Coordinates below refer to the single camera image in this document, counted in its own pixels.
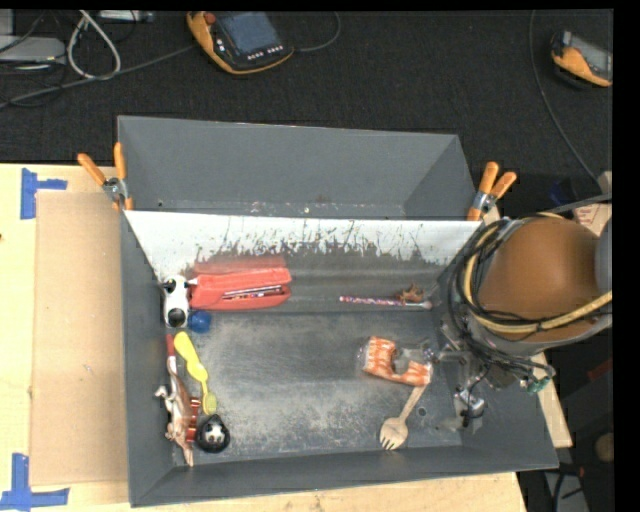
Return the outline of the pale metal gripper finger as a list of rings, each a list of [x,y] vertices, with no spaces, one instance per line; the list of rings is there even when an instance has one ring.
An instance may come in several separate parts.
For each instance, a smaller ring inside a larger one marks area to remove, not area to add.
[[[466,389],[455,393],[454,405],[459,416],[482,416],[485,411],[485,400]]]
[[[469,416],[461,414],[450,416],[439,422],[439,428],[451,432],[466,432],[474,434],[483,426],[483,416]]]

